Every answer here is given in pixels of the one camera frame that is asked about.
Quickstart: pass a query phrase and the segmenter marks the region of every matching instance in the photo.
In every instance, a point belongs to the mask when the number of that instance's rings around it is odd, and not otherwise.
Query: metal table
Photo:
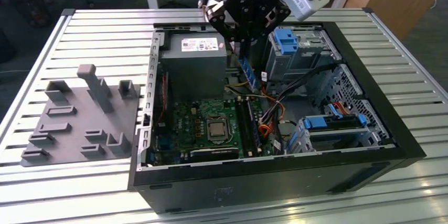
[[[152,24],[180,20],[204,21],[194,9],[78,10],[62,16],[0,125],[0,222],[447,221],[448,95],[375,14],[362,9],[324,9],[310,20],[338,22],[428,155],[362,190],[158,216],[139,193],[127,192],[130,159],[31,168],[19,165],[46,106],[48,80],[64,79],[71,87],[86,85],[76,79],[76,69],[92,63],[108,84],[132,79],[144,85]]]

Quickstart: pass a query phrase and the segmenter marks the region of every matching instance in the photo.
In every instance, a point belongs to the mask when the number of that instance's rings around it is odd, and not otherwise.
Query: blue drive bracket
[[[278,28],[274,31],[274,39],[283,55],[294,55],[299,49],[298,37],[291,29]]]
[[[240,61],[242,69],[243,69],[247,81],[251,85],[252,92],[255,93],[260,89],[260,81],[252,71],[252,67],[251,67],[251,64],[247,58],[239,58],[238,60]]]

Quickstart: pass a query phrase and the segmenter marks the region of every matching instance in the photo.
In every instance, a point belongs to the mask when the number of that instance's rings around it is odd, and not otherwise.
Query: robotic arm
[[[240,44],[240,58],[248,57],[248,47],[267,36],[292,14],[299,21],[307,19],[330,0],[208,0],[206,18],[230,42]],[[235,26],[226,23],[226,11]]]

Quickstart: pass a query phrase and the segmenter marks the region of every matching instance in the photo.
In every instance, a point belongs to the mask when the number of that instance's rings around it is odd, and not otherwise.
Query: yellow wire
[[[244,86],[244,85],[247,85],[247,84],[248,84],[248,82],[246,81],[246,82],[243,82],[243,83],[226,84],[226,87],[240,87],[240,86]]]

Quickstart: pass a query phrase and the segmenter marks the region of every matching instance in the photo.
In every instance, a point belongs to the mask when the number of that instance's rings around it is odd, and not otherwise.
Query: red wire
[[[163,100],[162,113],[160,113],[160,116],[159,116],[155,127],[158,127],[159,122],[160,122],[162,117],[163,117],[163,113],[166,111],[166,75],[162,76],[162,100]]]

